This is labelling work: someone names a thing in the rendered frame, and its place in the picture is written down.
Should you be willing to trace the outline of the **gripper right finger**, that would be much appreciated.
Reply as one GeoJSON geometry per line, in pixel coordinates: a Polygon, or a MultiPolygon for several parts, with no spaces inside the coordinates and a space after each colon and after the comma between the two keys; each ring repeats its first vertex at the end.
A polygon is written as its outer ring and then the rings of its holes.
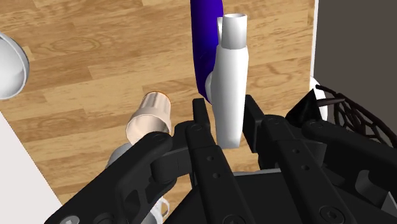
{"type": "Polygon", "coordinates": [[[307,142],[324,143],[326,154],[347,178],[368,171],[372,183],[391,193],[397,192],[397,183],[386,173],[397,174],[397,150],[323,120],[303,123],[299,139],[287,119],[264,115],[250,95],[245,99],[244,118],[254,121],[251,128],[243,129],[249,147],[279,165],[303,224],[397,224],[391,214],[336,189],[307,142]]]}

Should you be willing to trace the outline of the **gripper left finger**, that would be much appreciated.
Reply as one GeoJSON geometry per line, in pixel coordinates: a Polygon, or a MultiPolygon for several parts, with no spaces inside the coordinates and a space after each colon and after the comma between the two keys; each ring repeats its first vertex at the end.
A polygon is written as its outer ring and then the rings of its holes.
{"type": "Polygon", "coordinates": [[[255,224],[222,149],[209,132],[203,99],[171,136],[154,131],[104,169],[45,224],[141,224],[178,177],[190,174],[207,224],[255,224]]]}

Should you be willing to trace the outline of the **white and blue bottle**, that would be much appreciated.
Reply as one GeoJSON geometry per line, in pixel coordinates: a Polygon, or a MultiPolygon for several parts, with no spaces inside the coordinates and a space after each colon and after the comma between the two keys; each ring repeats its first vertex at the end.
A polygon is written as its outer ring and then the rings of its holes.
{"type": "Polygon", "coordinates": [[[212,106],[218,145],[238,148],[249,65],[247,15],[224,13],[222,0],[190,0],[190,12],[198,92],[212,106]]]}

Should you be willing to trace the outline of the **beige ribbed cup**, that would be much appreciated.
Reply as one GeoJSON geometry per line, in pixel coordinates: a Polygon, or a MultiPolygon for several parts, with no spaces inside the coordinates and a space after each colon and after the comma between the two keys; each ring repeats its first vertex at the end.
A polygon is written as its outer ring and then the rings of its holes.
{"type": "Polygon", "coordinates": [[[154,131],[171,132],[171,101],[161,92],[147,93],[126,126],[126,137],[134,145],[154,131]]]}

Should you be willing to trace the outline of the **pale grey rounded vessel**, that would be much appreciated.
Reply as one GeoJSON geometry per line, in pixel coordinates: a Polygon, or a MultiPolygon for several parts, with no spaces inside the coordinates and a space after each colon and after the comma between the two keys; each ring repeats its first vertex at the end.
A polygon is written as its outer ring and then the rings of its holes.
{"type": "MultiPolygon", "coordinates": [[[[122,156],[131,147],[132,147],[131,143],[125,143],[120,147],[118,147],[117,149],[115,149],[112,152],[106,167],[109,167],[116,159],[122,156]]],[[[156,204],[151,208],[150,212],[146,215],[146,217],[143,219],[141,224],[163,224],[164,218],[166,218],[169,215],[169,213],[170,213],[170,204],[164,197],[161,197],[156,202],[156,204]]]]}

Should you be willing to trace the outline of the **white bowl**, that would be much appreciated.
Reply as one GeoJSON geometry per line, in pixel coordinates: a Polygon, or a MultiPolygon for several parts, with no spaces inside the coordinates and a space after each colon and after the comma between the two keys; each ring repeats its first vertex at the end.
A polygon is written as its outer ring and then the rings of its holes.
{"type": "Polygon", "coordinates": [[[14,39],[0,32],[0,100],[18,95],[28,77],[27,54],[14,39]]]}

